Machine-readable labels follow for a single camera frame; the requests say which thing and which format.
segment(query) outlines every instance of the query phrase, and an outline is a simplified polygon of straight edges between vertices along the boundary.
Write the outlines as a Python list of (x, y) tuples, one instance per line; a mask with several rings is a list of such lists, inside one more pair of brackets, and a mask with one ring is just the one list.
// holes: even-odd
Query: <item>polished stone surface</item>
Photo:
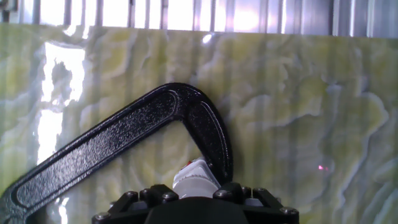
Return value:
[[(398, 220), (397, 40), (1, 25), (0, 43), (0, 192), (151, 89), (184, 82), (223, 115), (235, 181), (267, 188), (301, 223)], [(199, 155), (171, 124), (47, 213), (89, 223)]]

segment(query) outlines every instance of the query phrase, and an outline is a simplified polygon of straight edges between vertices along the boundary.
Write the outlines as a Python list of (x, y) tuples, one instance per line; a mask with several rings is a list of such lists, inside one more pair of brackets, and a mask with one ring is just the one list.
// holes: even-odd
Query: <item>metal wall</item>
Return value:
[(398, 38), (398, 0), (8, 1), (3, 22)]

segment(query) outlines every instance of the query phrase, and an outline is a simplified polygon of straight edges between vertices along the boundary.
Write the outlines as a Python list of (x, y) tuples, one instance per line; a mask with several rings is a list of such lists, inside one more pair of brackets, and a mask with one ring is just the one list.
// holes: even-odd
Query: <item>white panel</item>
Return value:
[(193, 0), (169, 0), (170, 30), (192, 30)]
[(83, 5), (81, 0), (72, 0), (71, 25), (81, 25), (81, 15), (83, 14)]
[(136, 0), (135, 27), (145, 28), (146, 0)]
[(279, 2), (276, 0), (268, 1), (267, 33), (279, 33)]
[(201, 0), (200, 30), (210, 31), (211, 0)]
[(149, 28), (160, 29), (160, 15), (162, 12), (162, 0), (150, 0)]
[(86, 26), (95, 25), (97, 0), (86, 0)]
[(224, 32), (226, 25), (226, 2), (227, 0), (217, 0), (216, 19), (214, 31)]
[(65, 1), (41, 0), (40, 24), (53, 26), (63, 25)]
[(103, 26), (127, 27), (129, 5), (127, 0), (104, 0)]
[(235, 32), (258, 32), (260, 0), (235, 0)]

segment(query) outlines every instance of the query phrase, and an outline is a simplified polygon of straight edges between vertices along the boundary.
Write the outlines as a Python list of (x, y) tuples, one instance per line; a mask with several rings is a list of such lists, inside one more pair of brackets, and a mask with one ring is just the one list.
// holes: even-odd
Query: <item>black mechanical clamp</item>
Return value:
[(14, 182), (0, 198), (0, 223), (24, 223), (39, 208), (176, 120), (188, 129), (217, 180), (231, 181), (231, 145), (215, 106), (200, 90), (169, 83), (118, 111)]
[[(219, 200), (179, 200), (178, 195), (165, 185), (155, 185), (141, 190), (139, 194), (126, 192), (108, 212), (95, 215), (93, 223), (131, 223), (132, 220), (135, 223), (156, 223), (156, 218), (160, 217), (157, 213), (171, 214), (172, 211), (178, 212), (175, 210), (178, 209), (177, 216), (183, 218), (181, 214), (195, 215), (192, 212), (198, 212), (197, 208), (208, 206), (214, 208), (212, 212), (224, 213), (227, 217), (234, 213), (244, 214), (246, 222), (240, 222), (243, 217), (231, 220), (239, 223), (264, 220), (267, 223), (299, 222), (298, 211), (283, 207), (267, 190), (252, 191), (231, 182), (231, 143), (215, 106), (200, 90), (183, 83), (169, 83), (118, 111), (15, 181), (0, 198), (0, 224), (26, 223), (38, 209), (172, 121), (181, 121), (201, 150), (208, 167), (222, 186), (213, 195), (214, 199)], [(245, 204), (247, 198), (256, 198), (261, 207)]]

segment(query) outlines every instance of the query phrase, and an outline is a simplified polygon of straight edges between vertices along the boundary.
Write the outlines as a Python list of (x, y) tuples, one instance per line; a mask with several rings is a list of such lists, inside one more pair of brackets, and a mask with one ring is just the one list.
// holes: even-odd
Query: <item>textured black surface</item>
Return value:
[[(126, 194), (118, 200), (125, 210), (108, 210), (110, 216), (98, 219), (93, 216), (92, 224), (186, 224), (186, 223), (236, 223), (236, 224), (299, 224), (299, 212), (286, 213), (282, 205), (266, 189), (254, 189), (260, 205), (242, 204), (244, 190), (240, 184), (228, 182), (213, 198), (186, 197), (178, 195), (165, 185), (153, 185), (141, 191), (140, 202), (127, 202)], [(174, 193), (177, 197), (167, 202), (161, 200), (164, 193)]]
[(221, 185), (232, 181), (228, 133), (213, 103), (183, 83), (162, 85), (118, 111), (14, 182), (0, 198), (0, 223), (26, 218), (120, 153), (181, 121)]

